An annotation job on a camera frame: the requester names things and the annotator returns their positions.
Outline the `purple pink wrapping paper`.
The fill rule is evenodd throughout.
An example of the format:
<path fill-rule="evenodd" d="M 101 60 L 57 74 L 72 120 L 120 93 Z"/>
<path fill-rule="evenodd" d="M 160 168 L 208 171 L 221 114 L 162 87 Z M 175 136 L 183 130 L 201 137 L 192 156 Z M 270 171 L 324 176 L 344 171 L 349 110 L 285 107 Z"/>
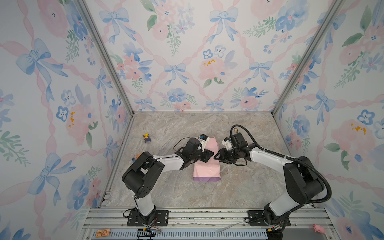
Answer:
<path fill-rule="evenodd" d="M 221 180 L 220 162 L 214 159 L 219 151 L 216 138 L 209 138 L 206 150 L 210 150 L 214 155 L 207 163 L 198 161 L 194 164 L 193 181 L 195 182 L 218 182 Z"/>

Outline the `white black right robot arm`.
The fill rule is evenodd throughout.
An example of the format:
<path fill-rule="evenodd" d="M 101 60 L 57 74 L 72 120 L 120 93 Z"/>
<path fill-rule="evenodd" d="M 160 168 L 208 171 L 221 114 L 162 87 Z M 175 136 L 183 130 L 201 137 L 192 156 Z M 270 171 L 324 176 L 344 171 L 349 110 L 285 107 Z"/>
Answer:
<path fill-rule="evenodd" d="M 284 175 L 286 190 L 264 207 L 262 220 L 269 226 L 285 221 L 288 213 L 309 204 L 313 197 L 326 188 L 320 173 L 316 172 L 311 161 L 304 156 L 292 158 L 257 147 L 245 147 L 241 150 L 222 148 L 214 159 L 229 165 L 235 165 L 238 159 L 245 159 Z"/>

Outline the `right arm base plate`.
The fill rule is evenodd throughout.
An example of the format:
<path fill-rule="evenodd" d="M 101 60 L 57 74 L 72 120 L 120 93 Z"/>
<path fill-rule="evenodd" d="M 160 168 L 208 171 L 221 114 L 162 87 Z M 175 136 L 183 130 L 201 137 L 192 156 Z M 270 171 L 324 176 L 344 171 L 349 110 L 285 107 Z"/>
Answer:
<path fill-rule="evenodd" d="M 247 217 L 244 218 L 246 224 L 250 224 L 252 227 L 289 227 L 291 222 L 289 218 L 286 218 L 286 214 L 282 216 L 275 216 L 274 213 L 270 213 L 265 210 L 249 210 L 247 211 Z"/>

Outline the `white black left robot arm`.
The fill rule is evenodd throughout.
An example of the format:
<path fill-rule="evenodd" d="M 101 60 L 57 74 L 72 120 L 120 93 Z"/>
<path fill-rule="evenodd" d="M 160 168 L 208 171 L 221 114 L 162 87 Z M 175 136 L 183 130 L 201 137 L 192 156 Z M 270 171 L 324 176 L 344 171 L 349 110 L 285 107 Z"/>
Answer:
<path fill-rule="evenodd" d="M 172 155 L 154 156 L 143 152 L 124 172 L 122 181 L 134 194 L 135 210 L 139 216 L 146 218 L 155 214 L 151 191 L 162 173 L 182 171 L 198 162 L 207 163 L 214 156 L 210 147 L 217 145 L 215 138 L 201 135 L 187 139 L 186 145 Z"/>

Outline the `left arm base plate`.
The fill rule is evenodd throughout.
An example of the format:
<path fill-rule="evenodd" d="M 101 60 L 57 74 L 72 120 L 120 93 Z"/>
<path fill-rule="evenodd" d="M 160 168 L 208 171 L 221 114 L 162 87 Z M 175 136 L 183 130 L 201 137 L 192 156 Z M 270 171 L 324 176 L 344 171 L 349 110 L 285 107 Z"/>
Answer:
<path fill-rule="evenodd" d="M 148 216 L 142 215 L 138 210 L 130 210 L 128 216 L 123 213 L 123 217 L 127 218 L 128 227 L 166 227 L 169 221 L 168 210 L 153 210 Z"/>

